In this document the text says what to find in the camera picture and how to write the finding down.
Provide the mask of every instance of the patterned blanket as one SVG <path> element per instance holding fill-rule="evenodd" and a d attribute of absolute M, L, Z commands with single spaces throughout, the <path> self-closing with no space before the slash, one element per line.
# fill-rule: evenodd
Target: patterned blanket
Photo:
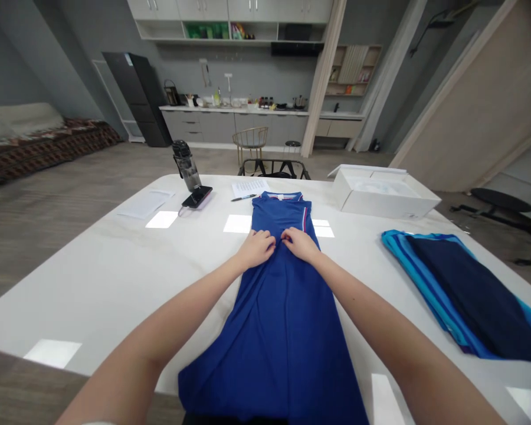
<path fill-rule="evenodd" d="M 122 141 L 106 122 L 65 119 L 65 126 L 25 136 L 0 139 L 0 183 L 13 180 Z"/>

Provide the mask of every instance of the white box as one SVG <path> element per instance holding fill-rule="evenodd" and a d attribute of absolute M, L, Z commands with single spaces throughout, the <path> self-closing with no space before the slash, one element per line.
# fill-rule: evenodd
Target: white box
<path fill-rule="evenodd" d="M 441 201 L 409 174 L 386 168 L 341 168 L 332 188 L 341 211 L 376 217 L 420 220 Z"/>

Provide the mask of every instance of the sofa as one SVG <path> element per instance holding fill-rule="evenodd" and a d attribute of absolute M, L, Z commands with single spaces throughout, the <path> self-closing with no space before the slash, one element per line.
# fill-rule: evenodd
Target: sofa
<path fill-rule="evenodd" d="M 121 141 L 106 122 L 64 118 L 48 103 L 0 106 L 0 183 Z"/>

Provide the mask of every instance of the bottle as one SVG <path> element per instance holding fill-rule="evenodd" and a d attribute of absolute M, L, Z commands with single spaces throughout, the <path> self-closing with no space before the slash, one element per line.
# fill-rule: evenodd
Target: bottle
<path fill-rule="evenodd" d="M 194 192 L 195 189 L 201 186 L 201 178 L 196 170 L 189 145 L 184 140 L 174 140 L 171 147 L 173 148 L 173 159 L 177 164 L 177 168 L 179 168 L 179 175 L 185 180 L 187 189 L 190 192 Z"/>

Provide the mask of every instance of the refrigerator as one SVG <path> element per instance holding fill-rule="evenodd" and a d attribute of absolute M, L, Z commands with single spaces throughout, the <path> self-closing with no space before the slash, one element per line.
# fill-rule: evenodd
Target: refrigerator
<path fill-rule="evenodd" d="M 159 106 L 167 104 L 147 58 L 132 53 L 102 52 L 148 146 L 166 148 L 171 135 Z"/>

